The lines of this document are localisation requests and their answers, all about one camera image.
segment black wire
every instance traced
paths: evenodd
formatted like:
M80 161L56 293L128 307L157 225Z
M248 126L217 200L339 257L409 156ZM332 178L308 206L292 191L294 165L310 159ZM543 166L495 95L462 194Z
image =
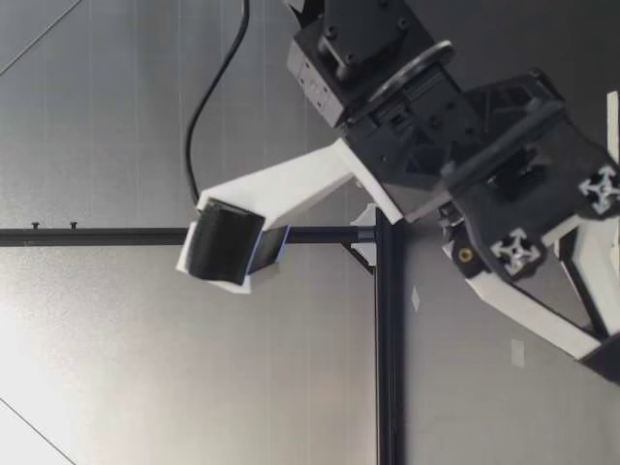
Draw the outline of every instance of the black wire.
M220 79L229 68L229 65L233 61L234 56L239 50L239 46L243 43L243 39L245 38L245 33L248 31L248 26L250 25L250 0L243 0L242 10L241 10L241 23L239 25L239 30L236 33L236 37L232 42L231 49L226 54L224 61L222 62L222 66L218 70L215 78L209 85L206 93L202 97L201 102L196 107L192 119L189 122L187 127L187 133L185 135L185 143L184 143L184 152L185 152L185 174L187 176L187 182L190 187L190 193L192 195L192 200L194 203L198 203L199 200L199 189L198 184L196 182L196 175L194 174L194 167L192 164L192 140L194 139L194 133L196 131L196 126L198 125L199 120L201 119L202 112L204 111L204 107L208 103L211 95L215 91L217 85L220 83Z

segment bolt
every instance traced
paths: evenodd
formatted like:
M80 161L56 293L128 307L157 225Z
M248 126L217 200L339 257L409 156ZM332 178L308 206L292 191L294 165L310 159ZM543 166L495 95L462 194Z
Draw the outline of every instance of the bolt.
M338 29L336 29L336 26L328 26L325 29L325 36L331 41L334 40L338 36Z
M401 31L406 31L407 29L409 29L409 20L406 17L401 17L398 19L396 25Z
M462 248L458 251L458 259L463 264L468 264L471 260L474 259L474 251L469 247Z

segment gray background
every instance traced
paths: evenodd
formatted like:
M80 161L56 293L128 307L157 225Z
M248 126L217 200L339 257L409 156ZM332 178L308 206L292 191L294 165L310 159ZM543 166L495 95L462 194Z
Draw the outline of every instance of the gray background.
M71 3L0 3L0 64ZM463 85L541 66L605 141L616 3L415 3L454 41ZM4 75L0 227L186 226L182 130L238 5L86 0ZM333 141L286 72L288 13L280 0L252 5L201 121L203 186ZM343 224L366 202L350 185L298 223ZM617 463L617 389L477 301L435 228L412 239L409 463ZM173 272L177 254L0 251L0 396L80 464L374 463L370 276L338 247L292 247L280 276L240 298ZM558 273L540 287L567 299ZM511 365L513 339L524 369Z

